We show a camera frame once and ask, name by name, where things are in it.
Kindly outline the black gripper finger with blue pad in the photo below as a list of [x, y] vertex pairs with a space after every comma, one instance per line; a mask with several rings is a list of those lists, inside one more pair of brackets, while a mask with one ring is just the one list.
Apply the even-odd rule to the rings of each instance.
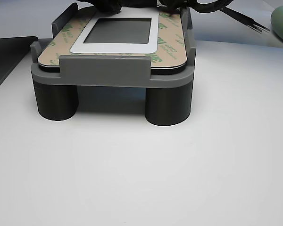
[[118, 0], [94, 0], [93, 5], [104, 13], [119, 12], [122, 8], [122, 3]]

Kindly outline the black blue-padded clamp gripper jaw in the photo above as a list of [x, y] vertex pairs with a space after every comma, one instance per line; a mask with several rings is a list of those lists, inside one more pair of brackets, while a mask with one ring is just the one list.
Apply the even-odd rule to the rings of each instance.
[[166, 7], [166, 12], [169, 15], [173, 15], [181, 4], [180, 0], [159, 0], [159, 2]]

